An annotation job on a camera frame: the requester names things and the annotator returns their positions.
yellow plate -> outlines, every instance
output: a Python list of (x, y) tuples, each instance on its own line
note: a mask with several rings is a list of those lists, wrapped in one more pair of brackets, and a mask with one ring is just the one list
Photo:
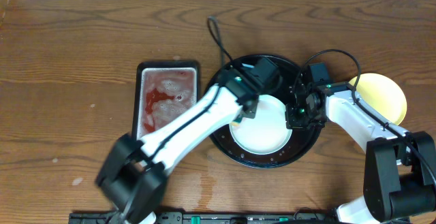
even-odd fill
[[(351, 85), (356, 77), (349, 81)], [(357, 91), (370, 106), (395, 125), (406, 116), (406, 96), (400, 86), (390, 78), (380, 74), (362, 74)]]

white plate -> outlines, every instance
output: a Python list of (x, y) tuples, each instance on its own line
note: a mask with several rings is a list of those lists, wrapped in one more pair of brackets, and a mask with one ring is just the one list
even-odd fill
[(243, 118), (239, 125), (230, 125), (234, 141), (244, 150), (267, 155), (283, 148), (291, 138), (286, 128), (285, 105), (276, 97), (260, 95), (255, 118)]

wood grain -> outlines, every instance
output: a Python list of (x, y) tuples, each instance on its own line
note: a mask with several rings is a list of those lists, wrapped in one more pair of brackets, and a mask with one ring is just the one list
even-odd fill
[[(136, 66), (196, 59), (204, 86), (219, 68), (209, 15), (234, 57), (263, 52), (302, 63), (327, 48), (351, 52), (363, 72), (404, 90), (402, 126), (436, 136), (436, 0), (11, 0), (7, 10), (0, 223), (66, 223), (72, 211), (110, 209), (93, 181), (131, 129)], [(345, 57), (320, 60), (337, 81), (356, 75)], [(162, 204), (188, 212), (327, 210), (362, 195), (363, 172), (363, 152), (333, 124), (302, 159), (273, 170), (239, 165), (207, 139), (175, 169)], [(76, 178), (83, 181), (73, 186)]]

black plate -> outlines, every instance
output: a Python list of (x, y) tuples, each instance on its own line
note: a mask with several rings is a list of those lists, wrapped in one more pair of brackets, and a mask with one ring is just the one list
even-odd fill
[[(300, 67), (291, 60), (268, 54), (252, 54), (239, 57), (238, 60), (242, 63), (253, 65), (260, 57), (267, 57), (276, 63), (279, 66), (280, 74), (283, 76), (281, 87), (271, 95), (282, 101), (284, 104), (294, 103), (295, 97), (290, 93), (290, 86), (293, 85)], [(224, 68), (230, 68), (230, 64), (227, 63)], [(216, 83), (215, 80), (217, 74), (218, 72), (208, 83), (206, 91)], [(233, 137), (230, 134), (229, 125), (223, 126), (216, 130), (216, 132), (212, 133), (211, 139), (221, 152), (243, 165), (270, 168), (284, 166), (301, 158), (312, 147), (316, 139), (318, 139), (320, 132), (321, 129), (319, 128), (306, 131), (293, 131), (291, 138), (281, 150), (268, 155), (256, 155), (242, 149), (233, 140)]]

red liquid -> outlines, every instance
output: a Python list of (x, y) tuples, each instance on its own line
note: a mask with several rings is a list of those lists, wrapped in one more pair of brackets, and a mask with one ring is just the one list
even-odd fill
[(190, 109), (197, 100), (195, 71), (149, 69), (145, 71), (142, 135), (157, 131)]

